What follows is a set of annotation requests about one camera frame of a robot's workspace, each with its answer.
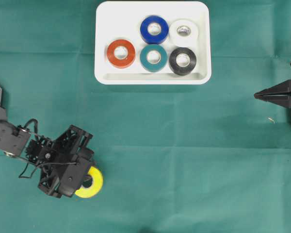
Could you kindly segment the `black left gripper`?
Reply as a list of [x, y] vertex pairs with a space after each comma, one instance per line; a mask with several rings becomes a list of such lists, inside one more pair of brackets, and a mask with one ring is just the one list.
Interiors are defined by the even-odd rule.
[[38, 188], [48, 196], [61, 198], [59, 191], [59, 166], [75, 164], [68, 162], [71, 154], [77, 153], [92, 139], [92, 134], [71, 125], [57, 139], [40, 136], [31, 140], [25, 150], [26, 159], [33, 163], [36, 169], [41, 169]]

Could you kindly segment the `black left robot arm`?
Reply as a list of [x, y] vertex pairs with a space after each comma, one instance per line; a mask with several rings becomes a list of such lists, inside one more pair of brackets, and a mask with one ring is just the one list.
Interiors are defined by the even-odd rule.
[[74, 125], [56, 140], [38, 134], [38, 121], [30, 119], [25, 125], [8, 122], [1, 105], [0, 87], [0, 150], [8, 157], [33, 165], [40, 172], [38, 188], [45, 194], [60, 198], [77, 195], [90, 198], [103, 184], [102, 175], [92, 161], [94, 152], [87, 147], [93, 137]]

